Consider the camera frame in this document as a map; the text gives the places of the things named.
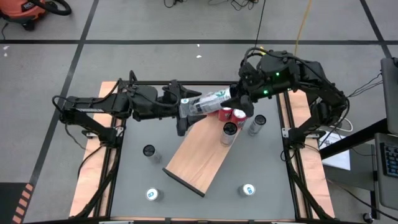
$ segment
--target wooden board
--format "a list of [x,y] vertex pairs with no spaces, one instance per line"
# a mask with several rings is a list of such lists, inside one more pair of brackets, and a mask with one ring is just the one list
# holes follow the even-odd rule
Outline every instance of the wooden board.
[[[106,96],[106,94],[112,90],[115,83],[116,82],[103,82],[98,97]],[[112,116],[108,114],[94,114],[94,120],[105,127],[110,127]],[[84,158],[90,155],[99,146],[100,142],[98,141],[98,138],[88,139]],[[72,207],[69,213],[70,216],[74,216],[81,212],[97,191],[104,163],[105,150],[105,147],[100,149],[96,154],[91,156],[81,168],[80,176],[76,185],[75,196],[73,197]]]
[[232,146],[220,143],[224,124],[217,116],[208,116],[194,124],[164,169],[169,176],[202,197]]
[[[294,124],[298,127],[311,115],[310,108],[307,103],[307,96],[300,90],[296,93],[290,91],[289,99],[292,107]],[[287,114],[284,114],[284,120],[287,121],[288,117],[285,115]],[[318,149],[317,141],[314,139],[307,139],[305,143]],[[329,189],[319,152],[316,152],[309,147],[305,147],[301,149],[300,153],[308,191],[313,195],[324,211],[331,217],[334,217],[335,213],[331,204]]]

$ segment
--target can lid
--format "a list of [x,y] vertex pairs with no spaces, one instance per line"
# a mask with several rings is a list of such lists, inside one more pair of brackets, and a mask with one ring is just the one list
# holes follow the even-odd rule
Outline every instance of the can lid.
[[254,188],[254,186],[251,184],[245,184],[242,186],[242,188],[243,193],[246,195],[254,195],[254,193],[256,192],[256,188]]
[[142,150],[145,156],[153,156],[155,154],[155,147],[153,145],[146,145]]
[[245,118],[246,117],[246,114],[243,111],[237,110],[237,109],[234,110],[234,115],[237,118]]
[[257,115],[257,116],[254,118],[254,121],[255,121],[257,124],[263,125],[263,124],[265,124],[265,123],[267,122],[267,119],[266,119],[265,116],[259,114],[259,115]]
[[155,188],[150,188],[147,190],[145,196],[148,200],[153,201],[157,199],[157,197],[159,196],[159,192]]
[[238,127],[232,122],[227,122],[224,124],[223,130],[227,135],[234,135],[238,131]]

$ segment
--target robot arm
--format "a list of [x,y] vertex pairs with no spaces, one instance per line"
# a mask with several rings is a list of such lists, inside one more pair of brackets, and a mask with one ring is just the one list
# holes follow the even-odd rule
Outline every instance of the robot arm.
[[[260,50],[266,54],[249,54],[251,50]],[[248,63],[248,58],[255,55],[261,56],[256,68]],[[241,63],[239,76],[240,80],[229,88],[205,96],[172,80],[162,88],[164,95],[158,97],[153,86],[135,85],[137,78],[131,71],[129,81],[119,80],[104,98],[70,96],[65,99],[63,108],[59,108],[60,121],[64,124],[80,125],[98,135],[103,145],[116,147],[117,131],[105,128],[87,113],[107,113],[118,119],[127,119],[132,115],[137,121],[173,117],[177,119],[177,134],[183,136],[189,126],[206,117],[206,113],[230,107],[243,110],[247,116],[252,116],[253,103],[259,99],[272,98],[273,95],[289,89],[300,89],[321,99],[319,103],[312,105],[312,115],[306,122],[289,130],[289,144],[303,147],[308,134],[321,125],[335,124],[347,108],[348,100],[343,92],[338,91],[326,79],[318,62],[303,61],[286,51],[249,49]],[[112,93],[117,86],[120,91]]]

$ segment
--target table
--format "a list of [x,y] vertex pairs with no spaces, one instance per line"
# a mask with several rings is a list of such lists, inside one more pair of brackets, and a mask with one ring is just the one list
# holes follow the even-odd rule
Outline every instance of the table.
[[[114,82],[103,82],[101,86],[101,90],[99,93],[99,97],[104,96],[110,91],[111,87],[114,85]],[[289,127],[289,109],[291,108],[292,113],[290,116],[293,118],[296,126],[303,123],[309,116],[310,111],[307,105],[307,99],[305,93],[298,91],[297,93],[289,92],[290,103],[286,102],[285,98],[281,95],[279,96],[279,104],[280,104],[280,113],[281,118],[283,119],[283,124],[285,127]],[[110,115],[107,114],[96,114],[94,117],[95,120],[100,122],[102,125],[110,126],[112,119]],[[99,142],[97,139],[89,139],[87,143],[87,150],[85,156],[91,153],[90,150],[96,149]],[[316,140],[307,140],[306,144],[316,147]],[[328,187],[326,184],[325,173],[323,171],[322,161],[320,159],[320,155],[318,152],[315,152],[313,149],[304,148],[300,151],[301,155],[301,163],[303,169],[303,175],[305,181],[307,183],[308,190],[315,197],[317,202],[323,207],[323,209],[327,212],[327,214],[334,217],[333,208],[331,205],[331,200],[328,192]],[[111,162],[108,164],[108,169],[112,164],[112,156],[114,154],[114,150],[110,153]],[[76,186],[76,192],[73,199],[70,215],[77,214],[85,204],[90,200],[91,196],[94,194],[96,189],[98,188],[98,183],[100,181],[101,170],[104,166],[104,157],[105,157],[105,149],[100,150],[95,156],[93,156],[82,168],[80,178],[78,180]],[[294,162],[294,166],[298,169],[299,164]],[[304,200],[302,195],[300,194],[298,188],[297,190],[297,207],[300,213],[299,217],[306,218],[307,212],[305,209]],[[107,209],[106,205],[108,203],[108,197],[113,196],[112,191],[108,189],[103,194],[102,198],[102,206],[99,210],[99,215],[106,215]],[[113,220],[165,220],[165,218],[154,218],[154,217],[111,217]],[[192,218],[172,218],[172,220],[197,220]]]

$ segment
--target black floor stripe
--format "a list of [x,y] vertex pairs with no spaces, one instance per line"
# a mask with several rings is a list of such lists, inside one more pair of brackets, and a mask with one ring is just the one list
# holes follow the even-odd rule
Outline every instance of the black floor stripe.
[[364,9],[364,11],[366,13],[366,16],[368,17],[368,20],[369,20],[369,22],[370,22],[370,24],[372,26],[374,34],[376,35],[378,41],[380,41],[382,43],[381,44],[381,48],[383,49],[384,55],[386,57],[391,58],[390,50],[388,49],[387,45],[385,44],[384,38],[381,35],[381,32],[380,32],[380,30],[379,30],[379,28],[378,28],[378,26],[376,24],[376,21],[373,18],[373,15],[371,13],[371,10],[370,10],[368,4],[366,3],[365,0],[360,0],[360,1],[361,1],[361,4],[362,4],[362,7],[363,7],[363,9]]
[[[0,40],[0,44],[98,44],[98,45],[167,45],[167,44],[255,44],[255,40]],[[295,40],[258,40],[258,44],[294,45]],[[398,45],[398,40],[300,40],[300,45]]]
[[[83,29],[83,33],[81,34],[80,40],[85,40],[88,34],[88,30],[90,29],[91,22],[93,21],[94,14],[98,5],[99,0],[94,0],[93,5],[91,6],[90,13],[88,14],[87,21],[85,24],[85,27]],[[75,70],[77,67],[77,64],[79,62],[79,58],[81,55],[81,51],[83,50],[83,42],[80,42],[76,48],[75,55],[73,56],[72,63],[70,65],[68,75],[65,79],[65,82],[63,83],[62,91],[61,91],[61,96],[66,96],[70,87],[70,84],[72,82],[73,75],[75,74]],[[49,151],[50,143],[53,138],[55,128],[57,127],[58,123],[58,116],[59,112],[57,110],[54,111],[54,114],[52,116],[51,122],[49,129],[47,130],[47,133],[44,138],[44,142],[42,145],[42,148],[40,150],[39,156],[36,161],[36,165],[33,169],[32,176],[30,177],[30,183],[33,185],[37,185],[37,181],[40,177],[40,173],[42,171],[43,165],[44,165],[44,160],[47,157],[47,153]]]

